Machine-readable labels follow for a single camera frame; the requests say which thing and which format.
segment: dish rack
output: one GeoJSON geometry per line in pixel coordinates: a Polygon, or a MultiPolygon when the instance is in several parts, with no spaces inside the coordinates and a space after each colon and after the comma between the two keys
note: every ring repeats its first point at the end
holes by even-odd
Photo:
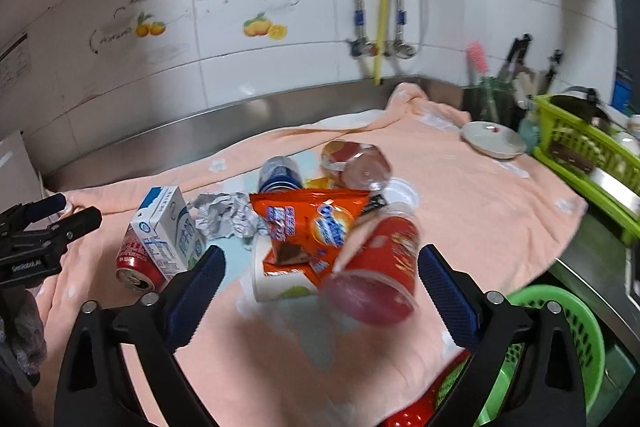
{"type": "Polygon", "coordinates": [[[593,168],[613,176],[634,194],[640,196],[640,158],[619,145],[612,137],[550,101],[546,94],[535,98],[540,115],[540,143],[533,156],[555,171],[578,194],[599,206],[623,229],[620,238],[629,246],[640,238],[640,218],[611,198],[590,180],[576,164],[559,160],[551,154],[553,148],[566,148],[593,168]]]}

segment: metal screw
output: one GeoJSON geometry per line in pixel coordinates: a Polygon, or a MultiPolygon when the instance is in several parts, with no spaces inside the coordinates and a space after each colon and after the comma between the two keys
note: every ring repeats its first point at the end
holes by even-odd
{"type": "Polygon", "coordinates": [[[82,313],[93,313],[98,307],[98,303],[96,301],[87,301],[82,305],[82,313]]]}
{"type": "Polygon", "coordinates": [[[558,315],[562,311],[562,306],[556,301],[549,301],[546,303],[546,308],[554,315],[558,315]]]}
{"type": "Polygon", "coordinates": [[[491,304],[502,304],[504,302],[504,295],[500,292],[491,291],[487,292],[486,299],[491,302],[491,304]]]}
{"type": "Polygon", "coordinates": [[[158,302],[160,299],[160,296],[155,293],[155,292],[149,292],[149,293],[145,293],[142,298],[140,299],[140,302],[142,302],[145,306],[152,306],[154,304],[156,304],[156,302],[158,302]]]}

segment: red soda can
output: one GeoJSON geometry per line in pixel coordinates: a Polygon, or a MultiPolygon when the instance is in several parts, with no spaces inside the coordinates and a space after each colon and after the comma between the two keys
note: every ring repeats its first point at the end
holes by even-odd
{"type": "Polygon", "coordinates": [[[116,277],[127,288],[141,292],[159,291],[166,283],[131,227],[116,257],[116,277]]]}
{"type": "Polygon", "coordinates": [[[404,321],[415,310],[419,233],[410,212],[385,209],[356,255],[322,281],[321,294],[346,315],[377,326],[404,321]]]}

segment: blue can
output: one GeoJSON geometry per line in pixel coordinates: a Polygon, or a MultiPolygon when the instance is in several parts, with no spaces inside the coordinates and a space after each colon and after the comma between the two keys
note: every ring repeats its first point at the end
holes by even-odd
{"type": "Polygon", "coordinates": [[[260,169],[258,192],[297,190],[302,188],[302,176],[298,166],[286,156],[268,159],[260,169]]]}

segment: stainless steel countertop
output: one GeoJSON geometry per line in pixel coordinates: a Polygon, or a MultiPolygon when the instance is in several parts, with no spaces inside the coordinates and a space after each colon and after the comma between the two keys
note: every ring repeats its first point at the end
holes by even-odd
{"type": "Polygon", "coordinates": [[[582,299],[640,363],[640,311],[626,296],[625,267],[625,245],[604,218],[589,211],[549,272],[582,299]]]}

